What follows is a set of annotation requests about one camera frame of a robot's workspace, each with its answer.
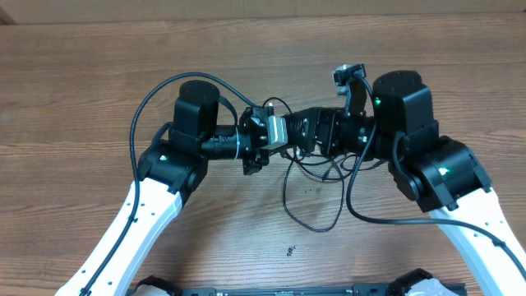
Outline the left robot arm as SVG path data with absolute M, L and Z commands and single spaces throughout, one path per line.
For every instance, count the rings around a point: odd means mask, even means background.
M 219 106 L 235 109 L 219 91 L 223 81 L 185 73 L 173 120 L 154 135 L 142 155 L 130 152 L 134 180 L 117 216 L 94 251 L 59 295 L 124 295 L 164 229 L 208 173 L 210 160 L 241 160 L 246 174 L 268 160 L 270 147 L 284 143 L 270 107 L 250 103 L 234 123 L 217 123 Z

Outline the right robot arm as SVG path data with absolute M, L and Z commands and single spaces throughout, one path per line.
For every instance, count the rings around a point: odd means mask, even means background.
M 349 94 L 345 108 L 309 108 L 285 118 L 288 142 L 305 151 L 321 144 L 330 156 L 354 153 L 359 162 L 389 165 L 397 188 L 464 259 L 487 295 L 525 292 L 525 252 L 506 221 L 487 171 L 464 143 L 439 133 L 432 94 L 415 71 L 394 71 L 368 83 L 337 70 Z

